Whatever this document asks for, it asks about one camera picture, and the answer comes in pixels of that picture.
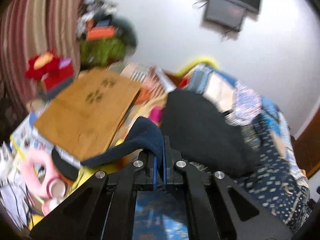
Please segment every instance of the cardboard box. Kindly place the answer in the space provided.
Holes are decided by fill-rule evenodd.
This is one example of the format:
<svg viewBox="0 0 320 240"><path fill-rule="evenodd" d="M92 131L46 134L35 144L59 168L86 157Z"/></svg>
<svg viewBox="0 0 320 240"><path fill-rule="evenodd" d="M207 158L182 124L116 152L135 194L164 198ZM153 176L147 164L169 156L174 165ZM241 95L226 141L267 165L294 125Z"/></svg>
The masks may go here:
<svg viewBox="0 0 320 240"><path fill-rule="evenodd" d="M39 133L82 161L107 150L140 83L92 69L63 90L35 122Z"/></svg>

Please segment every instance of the pink neck pillow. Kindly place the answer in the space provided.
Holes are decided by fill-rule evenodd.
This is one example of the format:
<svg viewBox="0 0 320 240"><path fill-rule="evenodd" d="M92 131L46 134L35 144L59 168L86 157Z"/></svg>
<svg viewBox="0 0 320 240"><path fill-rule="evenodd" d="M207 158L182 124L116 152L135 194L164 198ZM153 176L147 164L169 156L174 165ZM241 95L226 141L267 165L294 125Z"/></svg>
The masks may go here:
<svg viewBox="0 0 320 240"><path fill-rule="evenodd" d="M35 174L34 165L45 166L45 177L42 184ZM42 198L59 198L66 193L67 186L59 178L59 173L53 164L51 156L42 150L28 151L28 158L21 163L21 174L29 191Z"/></svg>

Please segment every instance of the silver screw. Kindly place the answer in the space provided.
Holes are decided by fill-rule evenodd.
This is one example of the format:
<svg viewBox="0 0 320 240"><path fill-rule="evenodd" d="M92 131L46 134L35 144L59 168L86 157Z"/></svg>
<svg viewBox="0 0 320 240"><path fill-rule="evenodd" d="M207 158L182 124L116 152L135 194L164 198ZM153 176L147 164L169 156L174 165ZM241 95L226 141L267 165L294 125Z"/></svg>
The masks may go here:
<svg viewBox="0 0 320 240"><path fill-rule="evenodd" d="M98 178L98 179L102 179L105 175L106 175L106 173L104 171L97 171L96 172L96 178Z"/></svg>
<svg viewBox="0 0 320 240"><path fill-rule="evenodd" d="M177 161L176 165L177 165L179 168L184 168L187 164L186 164L186 162L184 162L184 161Z"/></svg>
<svg viewBox="0 0 320 240"><path fill-rule="evenodd" d="M223 179L224 178L224 173L222 171L216 171L214 173L214 176L217 178L217 179Z"/></svg>
<svg viewBox="0 0 320 240"><path fill-rule="evenodd" d="M135 166L137 168L141 167L142 165L143 165L143 161L137 160L137 161L133 162L133 166Z"/></svg>

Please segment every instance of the brown wooden furniture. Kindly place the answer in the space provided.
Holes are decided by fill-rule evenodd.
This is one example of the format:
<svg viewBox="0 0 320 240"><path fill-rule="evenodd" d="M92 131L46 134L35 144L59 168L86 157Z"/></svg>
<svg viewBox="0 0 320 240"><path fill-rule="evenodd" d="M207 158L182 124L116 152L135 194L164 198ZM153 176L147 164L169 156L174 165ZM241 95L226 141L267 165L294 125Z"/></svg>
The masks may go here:
<svg viewBox="0 0 320 240"><path fill-rule="evenodd" d="M307 129L293 144L294 154L300 169L306 170L307 177L320 168L320 111Z"/></svg>

